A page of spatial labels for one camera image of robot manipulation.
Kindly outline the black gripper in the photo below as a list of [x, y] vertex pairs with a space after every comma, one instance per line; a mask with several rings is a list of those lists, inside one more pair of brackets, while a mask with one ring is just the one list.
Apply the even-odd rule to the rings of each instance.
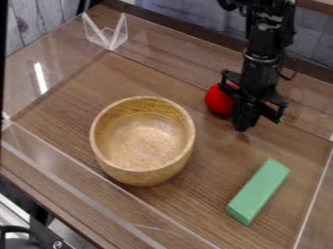
[[261, 117], [279, 124], [288, 108], [288, 100], [277, 91], [277, 81], [252, 71], [221, 71], [220, 89], [233, 98], [233, 125], [244, 132], [255, 127]]

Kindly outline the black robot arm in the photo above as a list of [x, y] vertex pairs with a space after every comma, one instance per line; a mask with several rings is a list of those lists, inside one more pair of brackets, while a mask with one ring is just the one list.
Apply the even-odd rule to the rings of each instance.
[[277, 91], [287, 48], [294, 44], [296, 0], [217, 0], [225, 11], [240, 10], [247, 18], [248, 47], [240, 73], [224, 69], [219, 89], [233, 99], [232, 122], [239, 132], [257, 125], [261, 117], [281, 122], [288, 100]]

